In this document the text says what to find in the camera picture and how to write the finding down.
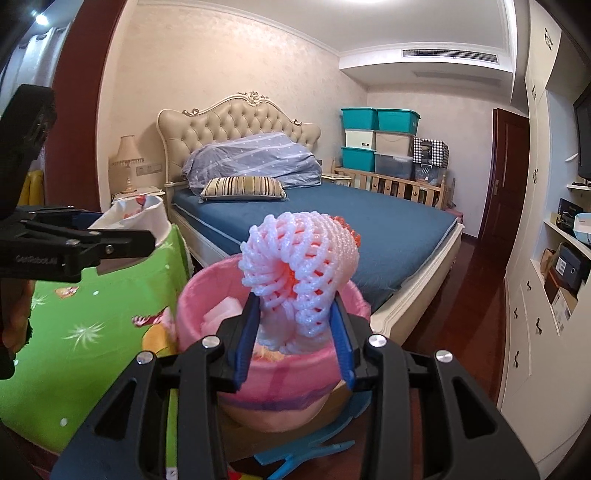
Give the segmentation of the person's left hand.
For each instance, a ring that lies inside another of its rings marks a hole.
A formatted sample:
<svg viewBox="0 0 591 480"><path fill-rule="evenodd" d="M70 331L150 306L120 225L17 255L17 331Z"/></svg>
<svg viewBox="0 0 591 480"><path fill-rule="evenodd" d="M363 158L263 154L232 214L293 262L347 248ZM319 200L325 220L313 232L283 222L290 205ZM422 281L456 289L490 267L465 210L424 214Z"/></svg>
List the person's left hand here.
<svg viewBox="0 0 591 480"><path fill-rule="evenodd" d="M35 282L32 280L1 280L1 338L11 355L16 355L28 342L27 329L34 290Z"/></svg>

